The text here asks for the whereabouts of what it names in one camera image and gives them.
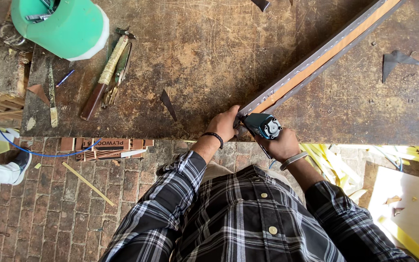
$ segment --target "brick floor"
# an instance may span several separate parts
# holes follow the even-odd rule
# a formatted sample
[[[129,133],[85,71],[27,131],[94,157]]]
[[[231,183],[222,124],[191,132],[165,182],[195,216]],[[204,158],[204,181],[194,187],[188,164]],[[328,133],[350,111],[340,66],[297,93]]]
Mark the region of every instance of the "brick floor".
[[[60,139],[21,138],[20,144],[34,152],[55,154]],[[156,181],[155,170],[169,163],[191,143],[155,141],[143,158],[120,161],[76,163],[74,157],[47,159],[33,157],[26,177],[17,186],[0,186],[0,261],[96,261],[108,245],[122,218]],[[0,155],[0,163],[17,151]],[[364,152],[341,152],[359,174]],[[254,143],[226,143],[213,160],[232,171],[249,164],[268,166],[271,162]],[[66,161],[114,203],[110,206],[62,165]],[[385,160],[380,163],[392,167]],[[40,169],[34,169],[38,163]],[[282,173],[303,196],[292,176]]]

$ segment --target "shirt sleeve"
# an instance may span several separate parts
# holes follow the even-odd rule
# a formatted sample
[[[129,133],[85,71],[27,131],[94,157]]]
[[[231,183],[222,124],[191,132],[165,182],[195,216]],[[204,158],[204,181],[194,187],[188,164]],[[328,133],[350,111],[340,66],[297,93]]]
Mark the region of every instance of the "shirt sleeve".
[[[373,223],[369,211],[356,205],[329,182],[311,186],[305,193],[308,211],[316,218],[346,261],[413,262]]]
[[[169,261],[205,169],[194,151],[161,166],[156,183],[124,217],[100,261]]]

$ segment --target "green bucket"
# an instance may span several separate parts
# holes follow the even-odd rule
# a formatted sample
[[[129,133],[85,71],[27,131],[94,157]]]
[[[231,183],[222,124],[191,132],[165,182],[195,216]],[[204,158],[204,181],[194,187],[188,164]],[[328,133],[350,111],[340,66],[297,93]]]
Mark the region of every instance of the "green bucket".
[[[61,0],[45,21],[33,23],[27,15],[47,13],[40,0],[13,0],[15,28],[27,39],[69,61],[89,59],[103,49],[109,37],[109,19],[90,0]]]

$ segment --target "foot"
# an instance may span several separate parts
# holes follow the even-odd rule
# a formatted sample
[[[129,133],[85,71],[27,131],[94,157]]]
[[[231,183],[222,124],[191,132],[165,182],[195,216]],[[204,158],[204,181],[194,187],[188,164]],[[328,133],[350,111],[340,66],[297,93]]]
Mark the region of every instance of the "foot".
[[[18,185],[24,179],[25,171],[28,169],[30,162],[32,162],[32,154],[25,151],[20,151],[20,153],[12,162],[20,167],[20,175],[17,180],[12,183],[13,185]]]

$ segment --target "black and white plaid shirt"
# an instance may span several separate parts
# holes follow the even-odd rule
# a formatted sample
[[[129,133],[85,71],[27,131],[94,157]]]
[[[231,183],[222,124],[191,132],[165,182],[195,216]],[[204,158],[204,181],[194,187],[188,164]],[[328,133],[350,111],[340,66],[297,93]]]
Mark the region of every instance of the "black and white plaid shirt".
[[[100,261],[414,261],[328,182],[294,191],[256,166],[200,186],[189,151],[126,215]]]

